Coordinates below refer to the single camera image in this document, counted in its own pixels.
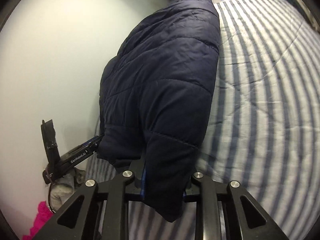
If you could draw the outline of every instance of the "striped bedsheet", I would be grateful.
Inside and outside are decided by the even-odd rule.
[[[302,240],[320,214],[320,37],[285,0],[215,7],[220,59],[198,169],[219,182],[238,180],[290,240]],[[114,175],[105,160],[89,160],[88,179]],[[130,203],[129,239],[194,239],[195,209],[186,204],[168,223]]]

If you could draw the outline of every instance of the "blue and white striped fabric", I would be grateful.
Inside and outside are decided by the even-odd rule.
[[[198,169],[238,180],[290,240],[320,214],[320,37],[285,0],[224,0],[211,116]],[[87,178],[115,175],[93,156]],[[167,223],[130,203],[129,239],[194,239],[195,205]]]

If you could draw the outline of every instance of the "metal screw head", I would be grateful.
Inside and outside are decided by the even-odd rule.
[[[94,182],[93,179],[88,179],[88,180],[85,182],[85,185],[86,185],[87,187],[92,187],[92,186],[94,186],[94,184],[95,184],[95,182]]]
[[[201,179],[203,177],[203,174],[201,172],[195,172],[193,176],[197,179]]]
[[[233,181],[230,182],[230,185],[231,185],[231,187],[239,187],[240,183],[238,181],[236,181],[236,180],[233,180]]]
[[[131,176],[132,176],[132,171],[124,171],[124,172],[122,173],[122,175],[123,175],[124,177],[131,177]]]

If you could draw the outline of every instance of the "navy puffer jacket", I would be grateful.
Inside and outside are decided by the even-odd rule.
[[[104,69],[98,157],[115,167],[145,154],[145,204],[181,215],[210,115],[219,58],[211,0],[170,3],[136,26]]]

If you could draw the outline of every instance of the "black bracket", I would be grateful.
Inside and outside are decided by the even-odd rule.
[[[95,240],[102,204],[107,200],[101,240],[128,240],[128,202],[140,201],[144,160],[132,161],[128,171],[112,180],[86,181],[40,229],[34,240]],[[221,201],[228,240],[288,240],[267,212],[237,181],[213,181],[195,172],[185,202],[196,202],[195,240],[221,239]]]
[[[42,173],[46,184],[55,182],[56,179],[61,178],[71,168],[90,157],[98,149],[103,137],[95,136],[60,157],[52,120],[48,122],[42,120],[41,133],[48,159],[48,165]]]

